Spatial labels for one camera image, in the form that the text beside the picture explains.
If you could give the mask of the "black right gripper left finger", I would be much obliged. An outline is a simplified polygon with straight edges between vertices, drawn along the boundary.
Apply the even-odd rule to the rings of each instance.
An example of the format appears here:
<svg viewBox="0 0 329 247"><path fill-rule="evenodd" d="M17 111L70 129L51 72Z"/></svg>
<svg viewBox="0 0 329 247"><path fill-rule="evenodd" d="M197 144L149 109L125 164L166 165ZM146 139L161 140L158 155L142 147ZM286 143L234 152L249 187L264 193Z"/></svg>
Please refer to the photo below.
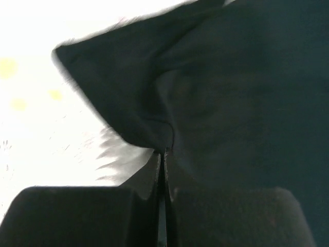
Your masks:
<svg viewBox="0 0 329 247"><path fill-rule="evenodd" d="M157 246L161 156L115 187L29 187L1 224L1 246Z"/></svg>

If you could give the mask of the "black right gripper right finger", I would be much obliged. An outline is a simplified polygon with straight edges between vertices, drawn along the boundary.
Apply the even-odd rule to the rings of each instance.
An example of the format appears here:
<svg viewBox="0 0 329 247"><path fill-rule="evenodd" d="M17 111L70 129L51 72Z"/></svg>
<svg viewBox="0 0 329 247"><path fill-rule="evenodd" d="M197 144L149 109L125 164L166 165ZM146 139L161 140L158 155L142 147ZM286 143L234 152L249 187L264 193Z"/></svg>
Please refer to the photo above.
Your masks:
<svg viewBox="0 0 329 247"><path fill-rule="evenodd" d="M315 150L167 150L164 163L176 246L318 245Z"/></svg>

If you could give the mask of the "black t shirt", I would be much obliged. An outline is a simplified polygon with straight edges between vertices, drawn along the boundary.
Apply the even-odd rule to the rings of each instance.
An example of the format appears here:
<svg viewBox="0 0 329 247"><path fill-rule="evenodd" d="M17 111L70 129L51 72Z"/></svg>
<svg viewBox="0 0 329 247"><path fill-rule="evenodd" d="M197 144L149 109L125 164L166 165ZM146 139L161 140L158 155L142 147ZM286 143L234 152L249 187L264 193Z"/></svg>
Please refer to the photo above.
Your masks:
<svg viewBox="0 0 329 247"><path fill-rule="evenodd" d="M328 1L196 1L54 53L126 142L200 182L328 192Z"/></svg>

